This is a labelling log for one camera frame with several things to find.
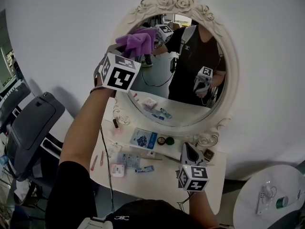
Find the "white round table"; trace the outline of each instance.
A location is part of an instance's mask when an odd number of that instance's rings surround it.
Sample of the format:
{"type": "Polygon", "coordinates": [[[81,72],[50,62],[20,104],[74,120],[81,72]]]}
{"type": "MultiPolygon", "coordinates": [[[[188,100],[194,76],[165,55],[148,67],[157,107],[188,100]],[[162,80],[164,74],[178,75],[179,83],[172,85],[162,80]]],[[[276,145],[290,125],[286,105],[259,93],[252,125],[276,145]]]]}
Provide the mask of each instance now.
{"type": "Polygon", "coordinates": [[[304,201],[305,177],[301,172],[287,165],[266,168],[252,176],[241,189],[234,207],[234,228],[268,229],[280,218],[299,210],[304,201]],[[276,187],[276,195],[269,208],[257,215],[256,209],[261,187],[268,181],[270,181],[270,187],[276,187]],[[301,196],[296,200],[299,190],[301,190],[301,196]],[[277,200],[285,196],[288,196],[288,206],[277,209],[275,206],[277,200]]]}

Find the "small box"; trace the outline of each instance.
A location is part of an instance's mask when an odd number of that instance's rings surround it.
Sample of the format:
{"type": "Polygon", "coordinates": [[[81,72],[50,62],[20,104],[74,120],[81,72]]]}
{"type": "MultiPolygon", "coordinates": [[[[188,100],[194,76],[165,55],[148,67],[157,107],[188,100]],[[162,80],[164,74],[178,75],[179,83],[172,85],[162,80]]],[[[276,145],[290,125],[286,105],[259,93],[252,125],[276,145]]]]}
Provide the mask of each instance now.
{"type": "Polygon", "coordinates": [[[185,191],[203,192],[209,178],[205,167],[181,165],[178,176],[185,191]]]}
{"type": "Polygon", "coordinates": [[[208,162],[210,162],[213,159],[214,155],[215,153],[208,148],[203,153],[204,159],[208,162]]]}
{"type": "Polygon", "coordinates": [[[127,93],[140,67],[141,64],[136,61],[109,52],[107,53],[103,66],[99,68],[102,85],[127,93]]]}
{"type": "Polygon", "coordinates": [[[158,29],[156,37],[160,42],[160,46],[162,46],[171,39],[173,31],[167,25],[155,25],[155,27],[158,29]]]}
{"type": "Polygon", "coordinates": [[[110,173],[112,177],[124,177],[125,164],[111,164],[110,173]]]}

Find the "hand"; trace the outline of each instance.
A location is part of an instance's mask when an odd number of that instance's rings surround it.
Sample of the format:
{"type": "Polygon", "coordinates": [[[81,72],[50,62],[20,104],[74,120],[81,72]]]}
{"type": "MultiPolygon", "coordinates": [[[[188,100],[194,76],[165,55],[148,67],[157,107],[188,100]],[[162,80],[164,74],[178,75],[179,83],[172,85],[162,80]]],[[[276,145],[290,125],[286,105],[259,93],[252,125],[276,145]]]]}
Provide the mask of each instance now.
{"type": "Polygon", "coordinates": [[[207,95],[208,91],[196,93],[197,97],[204,98],[207,95]]]}

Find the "green lid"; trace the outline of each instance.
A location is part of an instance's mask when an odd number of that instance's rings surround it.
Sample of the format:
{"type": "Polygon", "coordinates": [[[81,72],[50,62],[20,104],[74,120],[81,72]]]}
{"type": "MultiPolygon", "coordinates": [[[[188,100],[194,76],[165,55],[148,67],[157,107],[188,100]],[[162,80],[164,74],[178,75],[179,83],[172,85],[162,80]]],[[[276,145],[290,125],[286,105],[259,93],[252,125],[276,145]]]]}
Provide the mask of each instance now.
{"type": "Polygon", "coordinates": [[[165,143],[167,145],[173,145],[175,143],[175,140],[172,138],[172,137],[168,137],[166,140],[165,140],[165,143]]]}

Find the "cable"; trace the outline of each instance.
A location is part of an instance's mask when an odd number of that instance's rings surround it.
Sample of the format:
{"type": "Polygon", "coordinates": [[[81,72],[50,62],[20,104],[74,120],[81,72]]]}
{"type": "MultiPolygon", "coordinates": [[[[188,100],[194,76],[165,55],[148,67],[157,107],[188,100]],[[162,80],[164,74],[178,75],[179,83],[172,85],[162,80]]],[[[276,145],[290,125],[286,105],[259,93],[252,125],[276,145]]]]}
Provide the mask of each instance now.
{"type": "Polygon", "coordinates": [[[166,83],[168,83],[168,82],[173,78],[173,74],[174,74],[174,73],[172,73],[171,77],[170,77],[166,82],[164,82],[164,83],[161,84],[161,85],[149,85],[149,84],[145,81],[145,79],[144,79],[143,72],[142,72],[142,68],[140,69],[140,71],[141,71],[141,76],[142,76],[142,79],[143,79],[144,83],[145,83],[146,85],[148,85],[148,86],[155,86],[155,87],[160,87],[160,86],[163,86],[163,85],[165,85],[166,83]]]}
{"type": "Polygon", "coordinates": [[[203,98],[201,98],[201,103],[202,103],[202,105],[203,105],[204,107],[206,107],[208,101],[214,96],[214,94],[216,93],[216,90],[217,90],[217,87],[214,87],[214,88],[213,88],[213,91],[212,91],[212,93],[211,93],[211,96],[210,96],[210,98],[206,101],[206,104],[205,104],[205,105],[204,105],[203,100],[202,100],[203,98]]]}
{"type": "Polygon", "coordinates": [[[188,197],[185,201],[177,202],[177,204],[179,205],[180,210],[183,211],[183,212],[184,212],[183,204],[184,204],[186,201],[188,201],[188,200],[191,198],[191,196],[194,194],[194,192],[193,192],[192,194],[190,194],[188,191],[187,191],[187,193],[188,193],[189,197],[188,197]]]}
{"type": "Polygon", "coordinates": [[[103,131],[102,131],[102,126],[100,126],[100,132],[101,132],[101,135],[102,135],[102,140],[103,140],[106,155],[107,155],[108,179],[109,179],[109,186],[110,186],[110,193],[111,193],[111,212],[114,213],[113,188],[112,188],[111,174],[110,174],[110,163],[109,163],[109,156],[108,156],[107,147],[106,147],[106,144],[105,144],[104,134],[103,134],[103,131]]]}
{"type": "Polygon", "coordinates": [[[277,194],[277,188],[276,188],[276,186],[271,187],[271,188],[270,188],[270,191],[272,192],[272,196],[271,196],[271,197],[274,198],[274,196],[277,194]]]}

